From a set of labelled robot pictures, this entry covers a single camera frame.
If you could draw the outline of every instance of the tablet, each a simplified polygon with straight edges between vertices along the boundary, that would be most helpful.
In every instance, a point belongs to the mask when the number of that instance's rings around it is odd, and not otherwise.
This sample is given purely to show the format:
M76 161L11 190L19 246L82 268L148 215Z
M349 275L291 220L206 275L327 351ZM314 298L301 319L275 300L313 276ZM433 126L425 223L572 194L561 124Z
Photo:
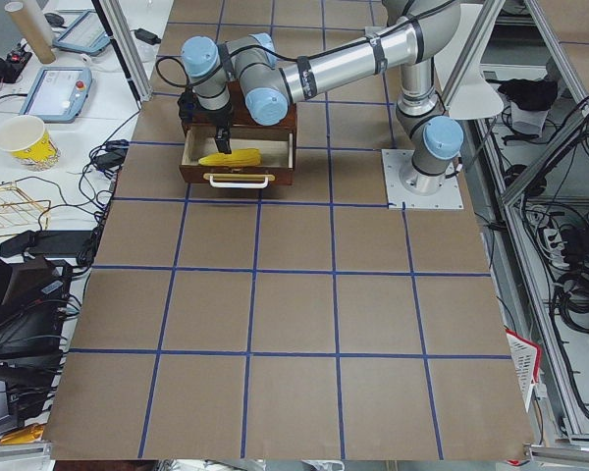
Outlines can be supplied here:
M109 36L96 12L85 10L52 43L66 51L95 56L109 45Z
M71 123L82 109L91 84L88 68L42 67L20 114L37 116L46 123Z

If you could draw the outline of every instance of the paper cup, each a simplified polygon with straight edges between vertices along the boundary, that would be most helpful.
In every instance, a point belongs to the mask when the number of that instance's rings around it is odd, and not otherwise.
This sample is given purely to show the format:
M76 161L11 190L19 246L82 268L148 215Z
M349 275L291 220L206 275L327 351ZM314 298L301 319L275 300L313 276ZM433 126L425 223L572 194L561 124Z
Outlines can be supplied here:
M61 155L46 124L32 115L16 116L0 125L0 149L32 170L49 169Z

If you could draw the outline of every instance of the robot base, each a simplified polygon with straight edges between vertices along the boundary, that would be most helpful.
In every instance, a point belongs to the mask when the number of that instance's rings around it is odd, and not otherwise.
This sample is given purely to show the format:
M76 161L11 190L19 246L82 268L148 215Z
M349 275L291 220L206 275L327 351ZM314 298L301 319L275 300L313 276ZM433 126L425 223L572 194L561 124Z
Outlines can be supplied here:
M402 169L410 165L412 150L383 149L382 162L384 165L384 180L389 209L463 209L462 197L456 177L443 179L439 190L427 196L410 191L400 180ZM450 164L447 173L454 171Z

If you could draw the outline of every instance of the wooden drawer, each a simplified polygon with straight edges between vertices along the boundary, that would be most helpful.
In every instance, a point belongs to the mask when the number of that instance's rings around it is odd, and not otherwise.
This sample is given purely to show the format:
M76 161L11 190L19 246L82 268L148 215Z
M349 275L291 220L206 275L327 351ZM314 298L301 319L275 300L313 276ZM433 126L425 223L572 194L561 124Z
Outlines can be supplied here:
M275 126L259 126L251 118L240 84L228 83L234 118L231 127L232 149L258 148L262 163L257 167L206 167L198 159L217 152L214 142L216 129L201 114L191 123L182 123L186 147L179 169L188 183L210 183L212 186L258 188L268 184L293 184L296 165L296 105L291 105L286 117Z
M268 184L293 184L295 168L294 134L285 129L231 129L232 149L258 148L262 162L256 167L211 167L198 164L198 159L218 152L214 142L216 129L192 126L187 130L186 146L180 166L188 183L210 183L216 187L266 187Z

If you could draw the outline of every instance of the corn cob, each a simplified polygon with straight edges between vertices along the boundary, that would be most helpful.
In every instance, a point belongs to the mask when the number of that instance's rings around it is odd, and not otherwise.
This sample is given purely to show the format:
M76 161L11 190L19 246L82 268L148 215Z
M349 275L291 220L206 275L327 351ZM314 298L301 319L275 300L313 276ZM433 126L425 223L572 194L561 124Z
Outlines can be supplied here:
M217 152L198 159L199 165L211 167L254 167L261 162L259 149L236 149L231 154Z

